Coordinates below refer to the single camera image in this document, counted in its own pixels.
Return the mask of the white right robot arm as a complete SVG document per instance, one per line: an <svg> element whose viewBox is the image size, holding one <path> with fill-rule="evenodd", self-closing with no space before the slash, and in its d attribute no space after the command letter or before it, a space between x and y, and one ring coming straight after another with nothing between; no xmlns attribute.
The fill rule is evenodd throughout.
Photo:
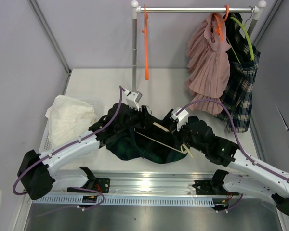
<svg viewBox="0 0 289 231"><path fill-rule="evenodd" d="M210 188L215 194L224 191L249 194L273 203L289 216L289 173L248 154L228 139L216 136L203 120L188 115L171 115L173 135L186 145L202 152L212 163L248 175L238 179L229 172L217 170Z"/></svg>

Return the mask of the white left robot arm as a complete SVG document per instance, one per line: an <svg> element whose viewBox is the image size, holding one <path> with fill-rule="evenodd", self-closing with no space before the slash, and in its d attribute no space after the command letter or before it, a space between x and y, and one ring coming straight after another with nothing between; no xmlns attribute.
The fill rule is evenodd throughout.
<svg viewBox="0 0 289 231"><path fill-rule="evenodd" d="M137 111L124 103L116 103L106 115L71 141L39 154L28 151L17 172L17 182L22 183L24 194L30 199L40 199L58 185L55 174L60 168L106 146L125 130L149 128L153 122L154 117L146 106Z"/></svg>

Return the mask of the cream hanger with metal hook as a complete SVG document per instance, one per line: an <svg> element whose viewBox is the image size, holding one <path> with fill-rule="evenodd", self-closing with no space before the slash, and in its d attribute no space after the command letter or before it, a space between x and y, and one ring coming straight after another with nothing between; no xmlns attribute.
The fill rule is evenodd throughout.
<svg viewBox="0 0 289 231"><path fill-rule="evenodd" d="M167 164L192 157L190 147L182 144L174 147L174 139L170 131L170 110L162 120L152 119L152 126L147 129L133 128L130 130L132 142L141 158L157 164Z"/></svg>

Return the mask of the green plaid skirt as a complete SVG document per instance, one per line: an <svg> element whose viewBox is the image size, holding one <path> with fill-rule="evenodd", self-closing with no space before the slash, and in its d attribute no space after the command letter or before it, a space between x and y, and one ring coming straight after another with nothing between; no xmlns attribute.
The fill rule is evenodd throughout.
<svg viewBox="0 0 289 231"><path fill-rule="evenodd" d="M176 139L170 132L171 112L162 120L155 119L150 129L130 128L119 133L114 141L106 145L107 150L123 161L141 157L157 164L192 157L190 145Z"/></svg>

